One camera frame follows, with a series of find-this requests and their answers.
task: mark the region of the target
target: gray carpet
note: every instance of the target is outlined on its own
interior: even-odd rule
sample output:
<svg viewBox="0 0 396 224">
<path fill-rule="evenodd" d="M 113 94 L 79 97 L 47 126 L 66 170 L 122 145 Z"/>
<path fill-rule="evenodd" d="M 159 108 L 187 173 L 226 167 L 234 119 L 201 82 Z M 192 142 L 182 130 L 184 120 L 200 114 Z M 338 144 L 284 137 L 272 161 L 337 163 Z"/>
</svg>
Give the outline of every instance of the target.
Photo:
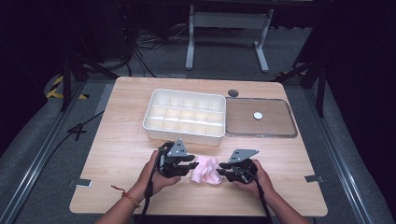
<svg viewBox="0 0 396 224">
<path fill-rule="evenodd" d="M 237 35 L 218 30 L 203 30 L 197 33 L 195 59 L 191 71 L 184 69 L 187 41 L 183 38 L 186 36 L 159 49 L 142 51 L 142 59 L 150 71 L 157 76 L 265 81 L 275 78 L 279 72 L 291 70 L 291 65 L 309 32 L 309 29 L 271 29 L 269 31 L 264 44 L 264 53 L 270 67 L 268 74 L 261 72 L 252 47 L 252 41 L 260 35 L 256 31 L 243 31 Z M 133 76 L 150 77 L 149 71 L 137 60 L 132 59 L 130 67 Z M 126 66 L 114 72 L 121 76 L 129 76 Z M 294 77 L 285 82 L 284 86 L 315 173 L 324 179 L 320 187 L 329 209 L 327 216 L 310 218 L 310 220 L 312 223 L 359 223 L 332 163 L 325 136 L 313 119 L 315 112 L 309 107 L 310 102 L 306 97 L 306 90 L 293 84 L 299 79 L 299 77 Z M 76 100 L 72 105 L 53 147 L 56 147 L 67 136 L 67 130 L 92 118 L 105 108 L 113 83 L 114 80 L 103 75 L 91 74 L 81 92 L 89 94 L 89 99 Z M 308 91 L 315 94 L 315 90 L 314 87 Z M 48 103 L 26 124 L 0 159 L 0 211 L 6 209 L 23 174 L 41 148 L 53 122 L 60 115 L 61 106 L 62 99 L 49 99 Z M 338 146 L 340 154 L 353 175 L 372 221 L 394 223 L 382 194 L 367 172 L 347 132 L 347 127 L 328 86 L 324 114 L 324 120 L 331 130 L 334 143 Z M 76 215 L 69 210 L 75 190 L 70 183 L 79 178 L 100 119 L 99 116 L 84 125 L 84 130 L 87 132 L 83 133 L 77 141 L 76 136 L 71 135 L 57 148 L 38 178 L 16 223 L 93 223 L 100 216 Z M 255 223 L 251 219 L 239 221 Z"/>
</svg>

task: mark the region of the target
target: white plastic container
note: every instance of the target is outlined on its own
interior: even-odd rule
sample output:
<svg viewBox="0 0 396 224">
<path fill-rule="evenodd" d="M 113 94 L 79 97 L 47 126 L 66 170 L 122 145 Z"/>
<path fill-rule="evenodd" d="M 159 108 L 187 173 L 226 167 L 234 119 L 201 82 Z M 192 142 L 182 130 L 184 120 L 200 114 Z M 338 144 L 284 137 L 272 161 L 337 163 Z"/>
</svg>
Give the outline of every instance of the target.
<svg viewBox="0 0 396 224">
<path fill-rule="evenodd" d="M 225 134 L 225 112 L 222 95 L 158 89 L 143 127 L 149 138 L 218 146 Z"/>
</svg>

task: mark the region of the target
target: tray lid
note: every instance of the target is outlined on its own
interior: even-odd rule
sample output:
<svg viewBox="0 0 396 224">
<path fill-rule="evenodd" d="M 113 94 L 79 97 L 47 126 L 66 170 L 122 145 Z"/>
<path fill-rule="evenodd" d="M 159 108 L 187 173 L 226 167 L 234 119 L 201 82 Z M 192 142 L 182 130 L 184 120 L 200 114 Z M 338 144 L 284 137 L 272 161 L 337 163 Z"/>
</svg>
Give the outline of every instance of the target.
<svg viewBox="0 0 396 224">
<path fill-rule="evenodd" d="M 289 104 L 280 99 L 226 98 L 226 134 L 248 137 L 295 137 Z"/>
</svg>

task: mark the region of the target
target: small black object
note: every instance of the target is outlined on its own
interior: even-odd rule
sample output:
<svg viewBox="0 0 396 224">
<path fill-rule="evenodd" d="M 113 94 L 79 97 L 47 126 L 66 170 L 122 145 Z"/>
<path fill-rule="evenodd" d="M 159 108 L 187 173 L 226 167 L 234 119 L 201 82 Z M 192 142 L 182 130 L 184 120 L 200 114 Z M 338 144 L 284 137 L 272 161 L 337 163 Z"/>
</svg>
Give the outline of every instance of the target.
<svg viewBox="0 0 396 224">
<path fill-rule="evenodd" d="M 228 94 L 229 94 L 231 97 L 237 97 L 237 96 L 239 95 L 239 92 L 236 91 L 236 90 L 229 90 L 229 91 L 228 91 Z"/>
<path fill-rule="evenodd" d="M 305 177 L 305 180 L 307 183 L 309 182 L 314 182 L 314 181 L 318 181 L 318 183 L 322 183 L 324 182 L 323 177 L 321 175 L 316 176 L 316 175 L 307 175 Z"/>
<path fill-rule="evenodd" d="M 225 175 L 230 182 L 239 181 L 248 184 L 257 178 L 257 167 L 249 157 L 258 152 L 253 149 L 237 149 L 228 163 L 219 164 L 222 169 L 217 169 L 217 171 L 220 175 Z"/>
<path fill-rule="evenodd" d="M 160 159 L 157 162 L 157 169 L 165 177 L 185 176 L 199 163 L 191 162 L 188 165 L 178 165 L 182 161 L 192 161 L 195 158 L 189 154 L 181 139 L 176 142 L 167 141 L 158 149 L 160 150 Z"/>
</svg>

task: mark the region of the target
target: bracelet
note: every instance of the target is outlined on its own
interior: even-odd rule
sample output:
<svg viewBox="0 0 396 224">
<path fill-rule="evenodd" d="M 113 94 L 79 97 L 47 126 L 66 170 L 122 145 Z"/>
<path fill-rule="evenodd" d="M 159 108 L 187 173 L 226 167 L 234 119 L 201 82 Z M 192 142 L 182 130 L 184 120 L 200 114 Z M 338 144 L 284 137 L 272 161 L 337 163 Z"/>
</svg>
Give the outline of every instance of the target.
<svg viewBox="0 0 396 224">
<path fill-rule="evenodd" d="M 111 188 L 113 188 L 113 189 L 118 189 L 118 190 L 122 190 L 123 193 L 121 194 L 121 197 L 126 197 L 126 198 L 128 198 L 129 200 L 131 200 L 131 202 L 134 203 L 134 205 L 136 205 L 136 207 L 140 207 L 140 203 L 139 203 L 137 200 L 135 200 L 130 194 L 128 194 L 128 193 L 125 191 L 125 189 L 119 189 L 119 188 L 117 188 L 117 187 L 114 186 L 114 185 L 112 185 Z"/>
</svg>

